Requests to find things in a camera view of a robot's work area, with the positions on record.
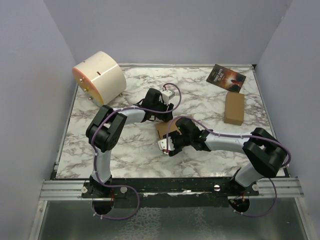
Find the small folded cardboard box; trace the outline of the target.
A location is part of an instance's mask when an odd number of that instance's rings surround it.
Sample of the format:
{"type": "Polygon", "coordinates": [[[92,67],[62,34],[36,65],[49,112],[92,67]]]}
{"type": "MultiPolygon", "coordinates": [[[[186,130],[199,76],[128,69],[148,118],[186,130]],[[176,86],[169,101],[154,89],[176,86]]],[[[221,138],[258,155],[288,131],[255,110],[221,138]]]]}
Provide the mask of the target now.
{"type": "Polygon", "coordinates": [[[224,123],[241,126],[244,122],[245,95],[228,92],[225,97],[224,123]]]}

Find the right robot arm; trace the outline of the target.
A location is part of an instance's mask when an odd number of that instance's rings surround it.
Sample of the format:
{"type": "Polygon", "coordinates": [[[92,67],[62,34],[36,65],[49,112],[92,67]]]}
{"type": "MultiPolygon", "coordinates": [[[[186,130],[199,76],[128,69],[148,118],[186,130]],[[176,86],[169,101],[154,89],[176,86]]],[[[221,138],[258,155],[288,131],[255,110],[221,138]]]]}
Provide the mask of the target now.
{"type": "Polygon", "coordinates": [[[170,125],[175,125],[177,130],[167,131],[163,136],[163,152],[171,157],[189,146],[197,151],[227,151],[246,155],[248,164],[238,169],[228,184],[236,196],[242,195],[251,184],[262,178],[276,177],[280,168],[292,159],[290,151],[261,127],[249,133],[221,133],[207,127],[200,129],[202,124],[188,116],[176,117],[170,125]]]}

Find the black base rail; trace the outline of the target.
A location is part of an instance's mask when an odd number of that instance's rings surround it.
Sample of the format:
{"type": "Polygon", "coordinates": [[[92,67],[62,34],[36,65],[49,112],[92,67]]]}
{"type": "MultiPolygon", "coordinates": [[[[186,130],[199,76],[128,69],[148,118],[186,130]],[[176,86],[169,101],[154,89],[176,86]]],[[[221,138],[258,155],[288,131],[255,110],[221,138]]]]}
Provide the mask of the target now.
{"type": "Polygon", "coordinates": [[[256,182],[243,193],[231,191],[230,177],[111,178],[105,186],[85,181],[84,199],[101,207],[122,209],[218,207],[229,205],[228,198],[258,196],[256,182]]]}

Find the cream cylindrical drum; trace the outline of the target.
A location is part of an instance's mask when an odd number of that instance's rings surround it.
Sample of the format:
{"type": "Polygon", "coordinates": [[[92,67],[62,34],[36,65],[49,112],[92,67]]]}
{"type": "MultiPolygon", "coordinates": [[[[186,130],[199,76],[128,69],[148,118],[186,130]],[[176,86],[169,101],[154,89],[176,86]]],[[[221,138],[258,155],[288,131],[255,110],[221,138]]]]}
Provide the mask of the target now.
{"type": "Polygon", "coordinates": [[[108,104],[127,88],[122,69],[103,51],[74,66],[72,74],[79,87],[98,106],[108,104]]]}

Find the brown cardboard box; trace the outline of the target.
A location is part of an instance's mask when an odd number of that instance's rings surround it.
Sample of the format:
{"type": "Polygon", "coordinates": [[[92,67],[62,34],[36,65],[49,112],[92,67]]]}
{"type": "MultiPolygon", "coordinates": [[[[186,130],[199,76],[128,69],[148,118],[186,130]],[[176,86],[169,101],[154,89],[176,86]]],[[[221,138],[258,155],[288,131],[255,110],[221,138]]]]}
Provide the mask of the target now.
{"type": "Polygon", "coordinates": [[[166,138],[167,132],[168,136],[170,137],[173,135],[173,132],[177,132],[179,135],[182,135],[180,129],[176,126],[176,122],[180,119],[180,116],[174,117],[172,120],[169,120],[168,122],[160,122],[155,125],[158,139],[162,140],[166,138]]]}

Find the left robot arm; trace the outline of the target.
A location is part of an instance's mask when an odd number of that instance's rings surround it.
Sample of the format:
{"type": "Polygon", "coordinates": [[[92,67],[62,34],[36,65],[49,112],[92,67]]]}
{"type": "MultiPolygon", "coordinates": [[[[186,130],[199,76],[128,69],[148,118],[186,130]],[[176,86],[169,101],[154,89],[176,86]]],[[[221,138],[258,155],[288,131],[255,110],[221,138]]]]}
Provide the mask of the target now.
{"type": "Polygon", "coordinates": [[[86,130],[86,137],[94,151],[90,182],[97,196],[106,197],[111,190],[110,164],[112,149],[118,143],[124,126],[156,119],[168,122],[173,119],[174,104],[170,100],[174,91],[150,88],[138,103],[125,108],[102,105],[86,130]]]}

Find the dark book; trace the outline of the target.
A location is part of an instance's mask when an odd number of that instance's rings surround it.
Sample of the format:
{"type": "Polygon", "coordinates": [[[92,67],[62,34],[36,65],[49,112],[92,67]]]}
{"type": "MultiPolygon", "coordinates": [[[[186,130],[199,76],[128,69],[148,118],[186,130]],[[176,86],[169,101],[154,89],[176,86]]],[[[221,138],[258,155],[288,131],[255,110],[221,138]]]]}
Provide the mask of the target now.
{"type": "Polygon", "coordinates": [[[239,93],[246,76],[215,64],[206,81],[229,92],[239,93]]]}

